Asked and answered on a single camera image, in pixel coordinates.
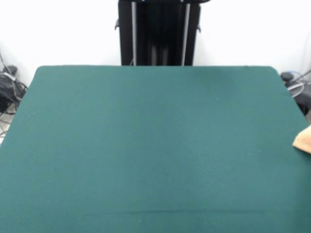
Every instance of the gray cable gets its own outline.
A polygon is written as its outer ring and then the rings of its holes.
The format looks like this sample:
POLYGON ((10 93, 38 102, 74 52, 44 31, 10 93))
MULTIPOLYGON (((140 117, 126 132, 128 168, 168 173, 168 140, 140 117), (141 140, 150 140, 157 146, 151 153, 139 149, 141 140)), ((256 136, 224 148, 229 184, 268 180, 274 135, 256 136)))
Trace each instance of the gray cable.
POLYGON ((9 74, 12 74, 12 73, 11 73, 11 70, 6 66, 6 64, 5 64, 4 60, 3 60, 3 57, 2 57, 2 54, 1 54, 1 50, 0 50, 0 60, 1 60, 2 64, 3 64, 3 66, 4 66, 4 67, 7 69, 7 71, 9 72, 9 74))

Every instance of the electrical cable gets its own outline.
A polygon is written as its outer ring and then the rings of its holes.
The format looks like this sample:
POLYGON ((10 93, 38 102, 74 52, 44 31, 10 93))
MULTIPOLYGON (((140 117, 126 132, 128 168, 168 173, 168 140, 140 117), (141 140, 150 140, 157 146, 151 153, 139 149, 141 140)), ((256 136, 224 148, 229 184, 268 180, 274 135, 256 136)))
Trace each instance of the electrical cable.
POLYGON ((2 64, 3 64, 4 68, 6 68, 6 70, 7 70, 10 74, 12 74, 12 73, 11 73, 11 70, 6 66, 6 64, 5 64, 4 60, 3 60, 3 57, 2 57, 2 54, 1 54, 1 50, 0 50, 0 60, 1 60, 2 64))
POLYGON ((3 131, 2 133, 0 133, 0 137, 4 137, 6 135, 8 131, 3 131))
POLYGON ((311 69, 308 70, 308 71, 307 71, 306 73, 304 73, 303 75, 301 75, 301 76, 299 76, 299 77, 297 77, 297 78, 291 80, 291 81, 289 82, 289 84, 295 83, 296 81, 298 81, 298 80, 300 80, 300 79, 303 79, 304 77, 306 77, 306 76, 307 76, 308 74, 310 74, 310 73, 311 73, 311 69))
POLYGON ((292 74, 298 74, 299 76, 302 76, 302 74, 298 71, 295 71, 295 70, 289 70, 287 71, 288 73, 292 73, 292 74))
MULTIPOLYGON (((0 63, 3 64, 4 69, 0 71, 0 117, 3 114, 14 115, 22 98, 26 94, 28 87, 16 79, 15 74, 17 67, 7 66, 4 62, 2 54, 0 53, 0 63)), ((0 123, 10 125, 10 122, 2 120, 0 123)), ((0 125, 2 132, 0 138, 4 138, 7 131, 5 127, 0 125)))

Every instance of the green tablecloth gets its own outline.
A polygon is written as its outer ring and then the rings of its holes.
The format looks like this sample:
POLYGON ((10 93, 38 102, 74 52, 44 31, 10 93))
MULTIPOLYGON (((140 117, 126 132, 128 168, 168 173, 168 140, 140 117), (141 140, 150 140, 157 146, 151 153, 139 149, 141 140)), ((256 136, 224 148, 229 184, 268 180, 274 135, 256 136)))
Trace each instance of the green tablecloth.
POLYGON ((269 67, 41 67, 0 233, 310 233, 306 126, 269 67))

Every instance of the black cable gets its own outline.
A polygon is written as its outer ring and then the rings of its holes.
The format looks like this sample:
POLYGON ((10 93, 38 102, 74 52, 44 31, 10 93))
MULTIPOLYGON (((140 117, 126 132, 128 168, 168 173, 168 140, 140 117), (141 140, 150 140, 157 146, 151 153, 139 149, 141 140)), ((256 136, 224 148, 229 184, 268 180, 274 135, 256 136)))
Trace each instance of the black cable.
POLYGON ((2 119, 0 119, 0 121, 1 121, 1 122, 3 122, 3 123, 5 123, 5 124, 8 124, 8 125, 10 125, 10 124, 11 124, 10 122, 5 121, 5 120, 2 120, 2 119))
POLYGON ((0 137, 3 137, 4 134, 6 134, 8 131, 3 131, 2 133, 0 133, 0 137))

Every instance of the cable bundle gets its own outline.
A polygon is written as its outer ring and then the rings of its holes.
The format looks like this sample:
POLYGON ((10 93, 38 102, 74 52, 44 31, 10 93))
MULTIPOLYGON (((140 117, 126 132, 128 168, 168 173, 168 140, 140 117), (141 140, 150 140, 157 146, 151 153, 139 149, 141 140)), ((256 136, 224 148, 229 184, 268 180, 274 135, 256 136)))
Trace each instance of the cable bundle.
MULTIPOLYGON (((0 71, 0 117, 3 114, 14 115, 22 98, 28 88, 25 84, 16 79, 15 74, 17 68, 15 66, 7 66, 0 53, 0 60, 4 66, 3 71, 0 71)), ((5 124, 10 124, 0 118, 0 121, 5 124)), ((5 137, 6 131, 0 125, 2 132, 0 137, 5 137)))

